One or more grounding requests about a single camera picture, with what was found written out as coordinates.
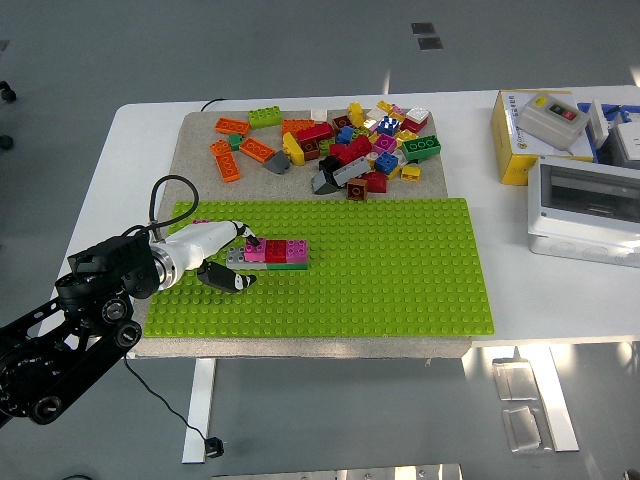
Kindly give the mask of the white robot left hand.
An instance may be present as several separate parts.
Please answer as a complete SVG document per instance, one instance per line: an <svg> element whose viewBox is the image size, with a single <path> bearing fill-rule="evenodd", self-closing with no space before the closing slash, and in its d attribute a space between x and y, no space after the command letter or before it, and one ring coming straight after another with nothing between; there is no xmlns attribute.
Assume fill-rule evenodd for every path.
<svg viewBox="0 0 640 480"><path fill-rule="evenodd" d="M239 221L190 224L150 247L160 277L160 290L177 283L182 275L195 270L198 279L217 290L236 293L257 281L255 275L241 275L207 259L237 237L247 238L254 246L259 241L251 229Z"/></svg>

